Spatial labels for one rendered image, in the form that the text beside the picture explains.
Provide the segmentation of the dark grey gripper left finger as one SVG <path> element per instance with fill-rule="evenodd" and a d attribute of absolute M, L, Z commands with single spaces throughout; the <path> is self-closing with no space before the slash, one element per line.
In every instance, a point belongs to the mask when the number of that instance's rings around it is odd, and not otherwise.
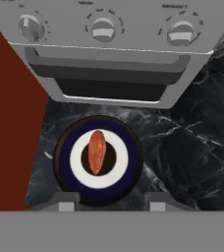
<path fill-rule="evenodd" d="M 76 192 L 56 192 L 45 203 L 32 207 L 32 212 L 75 212 L 80 206 L 80 195 Z"/>

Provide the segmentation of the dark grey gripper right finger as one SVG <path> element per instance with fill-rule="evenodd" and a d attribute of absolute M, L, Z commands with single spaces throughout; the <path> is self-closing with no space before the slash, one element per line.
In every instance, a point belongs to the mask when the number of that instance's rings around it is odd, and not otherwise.
<path fill-rule="evenodd" d="M 146 209 L 150 212 L 193 212 L 194 209 L 174 200 L 169 193 L 151 192 L 146 194 Z"/>

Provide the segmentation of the orange sweet potato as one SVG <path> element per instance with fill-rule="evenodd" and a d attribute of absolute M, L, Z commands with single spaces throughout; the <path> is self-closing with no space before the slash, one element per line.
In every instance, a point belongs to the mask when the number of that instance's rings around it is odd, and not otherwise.
<path fill-rule="evenodd" d="M 97 175 L 104 163 L 106 154 L 106 142 L 104 134 L 96 130 L 91 134 L 88 143 L 88 164 L 94 175 Z"/>

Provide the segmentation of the silver toaster oven door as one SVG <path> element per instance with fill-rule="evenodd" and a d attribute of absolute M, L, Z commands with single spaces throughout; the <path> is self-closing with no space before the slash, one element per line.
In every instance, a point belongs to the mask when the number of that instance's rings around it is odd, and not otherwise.
<path fill-rule="evenodd" d="M 170 108 L 212 55 L 14 43 L 55 101 Z"/>

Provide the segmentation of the silver oven knob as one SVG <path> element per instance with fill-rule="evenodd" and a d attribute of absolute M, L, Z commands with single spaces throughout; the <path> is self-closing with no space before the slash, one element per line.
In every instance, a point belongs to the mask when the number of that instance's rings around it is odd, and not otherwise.
<path fill-rule="evenodd" d="M 45 33 L 44 25 L 33 15 L 21 15 L 19 18 L 19 29 L 30 42 L 41 40 Z"/>
<path fill-rule="evenodd" d="M 188 45 L 194 36 L 194 27 L 190 22 L 180 21 L 175 23 L 167 32 L 167 39 L 171 45 Z"/>
<path fill-rule="evenodd" d="M 98 18 L 92 25 L 91 34 L 99 42 L 110 42 L 115 37 L 116 28 L 111 20 Z"/>

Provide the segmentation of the silver toaster oven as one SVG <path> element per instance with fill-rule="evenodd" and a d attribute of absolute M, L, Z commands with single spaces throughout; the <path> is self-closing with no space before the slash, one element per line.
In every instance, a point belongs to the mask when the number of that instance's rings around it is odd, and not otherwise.
<path fill-rule="evenodd" d="M 19 29 L 21 15 L 33 15 L 42 22 L 41 40 L 25 38 Z M 98 18 L 113 22 L 112 41 L 92 37 Z M 180 21 L 193 25 L 194 36 L 188 45 L 174 46 L 167 32 Z M 213 54 L 224 37 L 224 0 L 0 0 L 0 32 L 11 47 L 32 43 Z"/>

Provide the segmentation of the navy and white round plate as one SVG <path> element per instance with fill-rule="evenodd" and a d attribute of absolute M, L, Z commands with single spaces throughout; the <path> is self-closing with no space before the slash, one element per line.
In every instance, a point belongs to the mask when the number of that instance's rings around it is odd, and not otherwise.
<path fill-rule="evenodd" d="M 128 195 L 143 168 L 140 141 L 115 117 L 83 118 L 62 134 L 53 169 L 60 188 L 78 193 L 86 206 L 106 206 Z"/>

